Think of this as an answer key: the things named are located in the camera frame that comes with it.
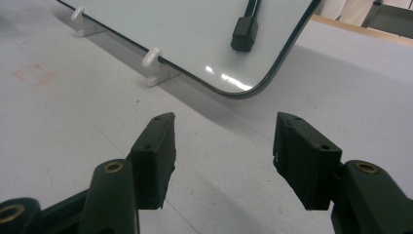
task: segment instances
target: white support bracket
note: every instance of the white support bracket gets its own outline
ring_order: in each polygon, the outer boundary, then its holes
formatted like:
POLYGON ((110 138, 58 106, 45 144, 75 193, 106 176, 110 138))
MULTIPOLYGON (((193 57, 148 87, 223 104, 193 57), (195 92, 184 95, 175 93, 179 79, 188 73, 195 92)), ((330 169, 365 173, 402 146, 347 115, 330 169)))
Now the white support bracket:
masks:
POLYGON ((154 72, 154 74, 149 76, 146 81, 147 87, 157 86, 158 84, 180 74, 179 71, 158 61, 160 53, 161 50, 158 48, 152 48, 142 60, 142 66, 154 72))
POLYGON ((81 23, 84 25, 83 28, 78 30, 78 36, 79 37, 86 37, 92 34, 96 34, 98 32, 105 31, 106 29, 100 25, 97 25, 96 23, 90 24, 90 25, 85 25, 84 24, 84 19, 83 19, 83 13, 85 12, 84 7, 79 7, 75 10, 73 13, 71 19, 72 21, 81 23))

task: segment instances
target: black marker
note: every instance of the black marker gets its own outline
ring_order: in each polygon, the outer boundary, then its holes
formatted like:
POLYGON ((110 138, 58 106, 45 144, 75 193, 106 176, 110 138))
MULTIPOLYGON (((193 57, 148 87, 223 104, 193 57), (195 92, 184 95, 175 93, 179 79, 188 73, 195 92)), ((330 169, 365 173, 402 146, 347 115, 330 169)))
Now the black marker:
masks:
POLYGON ((231 47, 234 51, 250 52, 258 31, 258 9, 261 0, 249 0, 245 14, 238 19, 231 47))

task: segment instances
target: white tabletop surface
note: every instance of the white tabletop surface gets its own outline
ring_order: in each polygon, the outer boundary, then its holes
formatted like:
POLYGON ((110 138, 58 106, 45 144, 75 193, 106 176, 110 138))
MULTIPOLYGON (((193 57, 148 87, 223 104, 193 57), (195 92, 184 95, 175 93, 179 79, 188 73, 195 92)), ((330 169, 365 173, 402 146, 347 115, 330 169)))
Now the white tabletop surface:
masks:
POLYGON ((62 0, 222 93, 258 87, 313 0, 262 1, 249 53, 230 44, 247 0, 62 0))
MULTIPOLYGON (((412 48, 310 21, 260 95, 221 97, 186 76, 155 88, 78 38, 52 0, 0 1, 0 201, 43 208, 125 158, 150 119, 176 114, 176 170, 165 206, 140 212, 142 233, 333 233, 273 167, 278 111, 306 119, 343 162, 385 168, 413 198, 412 48)), ((127 57, 128 51, 116 50, 127 57)))

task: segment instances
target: brass ring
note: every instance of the brass ring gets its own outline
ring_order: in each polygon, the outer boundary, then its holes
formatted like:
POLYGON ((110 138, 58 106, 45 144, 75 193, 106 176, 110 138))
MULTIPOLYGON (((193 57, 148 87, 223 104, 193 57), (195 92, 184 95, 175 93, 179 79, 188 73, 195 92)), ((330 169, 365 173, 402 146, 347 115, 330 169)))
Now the brass ring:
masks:
POLYGON ((379 169, 377 169, 376 166, 366 163, 366 162, 356 163, 356 168, 364 173, 371 174, 371 175, 375 175, 379 173, 379 169))
POLYGON ((109 163, 104 167, 104 171, 106 173, 117 173, 119 172, 122 168, 124 167, 124 165, 122 163, 118 163, 118 162, 113 162, 113 163, 109 163))
POLYGON ((16 217, 20 216, 23 212, 24 212, 24 205, 22 204, 12 204, 10 206, 7 206, 1 209, 0 210, 0 224, 12 221, 16 217), (9 210, 13 210, 13 211, 11 211, 10 214, 7 214, 6 216, 3 217, 2 214, 9 210))

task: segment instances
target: whiteboard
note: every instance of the whiteboard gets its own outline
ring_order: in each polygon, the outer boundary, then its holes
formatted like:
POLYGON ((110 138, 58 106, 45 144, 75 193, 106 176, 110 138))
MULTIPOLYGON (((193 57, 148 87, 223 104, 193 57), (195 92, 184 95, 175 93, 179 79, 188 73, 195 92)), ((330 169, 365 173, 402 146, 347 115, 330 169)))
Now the whiteboard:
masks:
POLYGON ((61 0, 198 78, 218 93, 257 93, 273 78, 319 0, 264 0, 251 52, 230 44, 247 1, 61 0))

